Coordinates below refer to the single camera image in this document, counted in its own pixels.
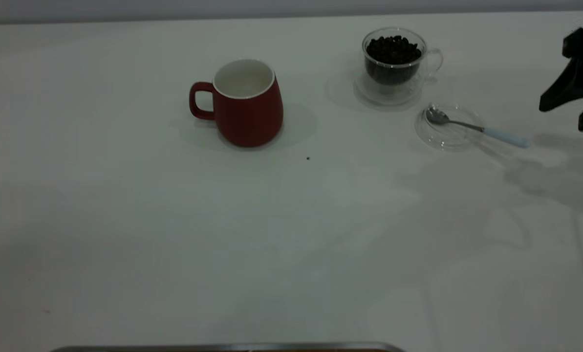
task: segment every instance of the spoon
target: spoon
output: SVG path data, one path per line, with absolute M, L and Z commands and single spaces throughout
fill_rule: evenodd
M 454 123 L 456 125 L 465 126 L 468 129 L 476 130 L 478 132 L 482 132 L 487 136 L 493 137 L 497 140 L 501 140 L 502 142 L 506 142 L 509 144 L 514 145 L 515 147 L 520 148 L 528 148 L 530 147 L 530 140 L 528 138 L 523 138 L 520 136 L 516 136 L 514 134 L 494 130 L 494 129 L 486 129 L 485 127 L 474 126 L 470 125 L 469 123 L 460 122 L 460 121 L 452 121 L 450 118 L 445 114 L 445 112 L 436 109 L 435 107 L 430 107 L 426 109 L 426 118 L 430 123 L 434 125 L 445 125 L 446 123 Z

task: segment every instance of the table surface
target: table surface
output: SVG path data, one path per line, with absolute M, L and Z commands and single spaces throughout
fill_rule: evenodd
M 445 54 L 408 110 L 360 100 L 366 33 Z M 583 100 L 540 94 L 582 12 L 0 26 L 0 351 L 381 341 L 583 352 Z M 189 113 L 234 58 L 275 69 L 282 134 Z M 211 106 L 210 96 L 198 96 Z M 414 132 L 457 102 L 532 138 Z

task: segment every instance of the light blue spoon handle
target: light blue spoon handle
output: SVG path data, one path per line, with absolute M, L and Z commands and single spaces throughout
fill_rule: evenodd
M 483 133 L 486 134 L 487 136 L 493 137 L 497 140 L 501 140 L 502 142 L 512 144 L 515 147 L 520 147 L 520 148 L 530 147 L 530 140 L 528 140 L 528 138 L 523 138 L 520 136 L 516 136 L 514 134 L 510 134 L 510 133 L 506 133 L 506 132 L 502 132 L 502 131 L 498 131 L 498 130 L 494 130 L 494 129 L 488 129 L 488 128 L 485 128 L 483 130 Z

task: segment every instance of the clear glass dish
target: clear glass dish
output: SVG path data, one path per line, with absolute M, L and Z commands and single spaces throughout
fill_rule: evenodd
M 449 116 L 452 121 L 461 121 L 472 125 L 484 127 L 483 120 L 474 111 L 457 104 L 430 104 L 428 108 L 435 107 Z M 426 118 L 426 110 L 423 109 L 415 119 L 415 131 L 419 138 L 429 146 L 452 152 L 465 150 L 480 141 L 482 133 L 463 126 L 447 123 L 434 125 Z

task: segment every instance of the gray wall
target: gray wall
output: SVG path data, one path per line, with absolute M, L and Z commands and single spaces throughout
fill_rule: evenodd
M 583 0 L 0 0 L 0 23 L 562 9 Z

